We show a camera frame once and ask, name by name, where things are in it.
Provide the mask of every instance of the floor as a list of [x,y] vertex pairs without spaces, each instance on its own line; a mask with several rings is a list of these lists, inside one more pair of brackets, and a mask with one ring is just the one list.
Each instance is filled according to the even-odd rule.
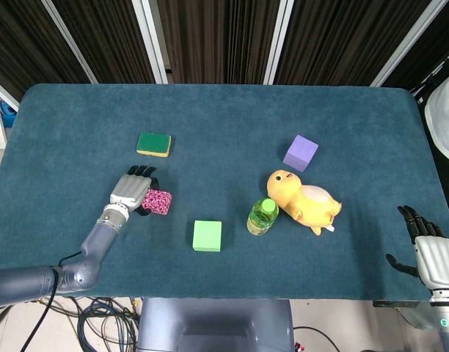
[[[0,151],[0,163],[2,156],[3,152]],[[126,307],[131,307],[129,299],[119,300]],[[55,302],[55,305],[74,310],[73,303],[66,298],[57,297]],[[83,298],[80,304],[83,307],[88,305],[89,301]],[[19,351],[44,308],[45,306],[38,303],[14,306],[0,325],[0,351]],[[373,308],[369,301],[292,300],[291,310],[294,326],[311,326],[322,330],[342,352],[442,351],[435,331],[414,329],[396,310]],[[76,319],[68,320],[64,315],[50,311],[27,351],[81,351],[73,330],[75,328]],[[114,338],[115,327],[108,326],[107,333],[109,329],[109,336]],[[88,332],[87,338],[97,351],[107,351],[102,340],[93,333]],[[306,352],[335,351],[323,336],[311,330],[297,330],[295,341],[303,344]]]

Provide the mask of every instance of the green cube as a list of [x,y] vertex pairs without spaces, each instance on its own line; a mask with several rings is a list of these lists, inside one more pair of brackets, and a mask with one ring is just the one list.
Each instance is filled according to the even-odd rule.
[[222,247],[222,222],[196,220],[193,247],[201,252],[219,252]]

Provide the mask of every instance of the yellow plush toy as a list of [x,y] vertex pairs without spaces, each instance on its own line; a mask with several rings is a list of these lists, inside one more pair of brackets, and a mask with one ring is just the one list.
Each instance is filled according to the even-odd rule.
[[332,222],[342,203],[335,201],[326,190],[302,185],[295,174],[278,170],[267,181],[267,192],[288,215],[310,227],[316,235],[321,234],[322,227],[334,231]]

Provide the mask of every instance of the robotic hand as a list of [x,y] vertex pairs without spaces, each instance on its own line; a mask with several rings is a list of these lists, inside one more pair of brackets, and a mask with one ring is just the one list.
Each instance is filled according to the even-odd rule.
[[151,211],[141,206],[149,188],[158,188],[150,178],[156,169],[132,166],[110,195],[96,224],[81,245],[79,260],[58,266],[10,268],[0,270],[0,307],[47,296],[56,288],[59,293],[89,290],[98,280],[101,264],[130,213],[142,216]]
[[430,290],[430,305],[437,318],[443,349],[449,352],[449,238],[411,207],[404,205],[398,210],[406,221],[417,267],[400,264],[391,254],[386,254],[386,259],[394,269],[418,277]]

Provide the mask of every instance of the teal tablecloth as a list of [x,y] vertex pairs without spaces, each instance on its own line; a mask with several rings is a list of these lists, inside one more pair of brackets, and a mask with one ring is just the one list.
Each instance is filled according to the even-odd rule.
[[[172,135],[168,158],[135,151]],[[343,203],[320,237],[282,213],[246,219],[296,134],[319,144],[304,183]],[[0,268],[77,252],[132,164],[173,195],[168,216],[132,215],[89,296],[424,299],[384,258],[415,262],[397,205],[449,235],[449,214],[412,96],[399,89],[43,84],[25,95],[0,168]],[[222,251],[195,252],[194,220],[222,221]]]

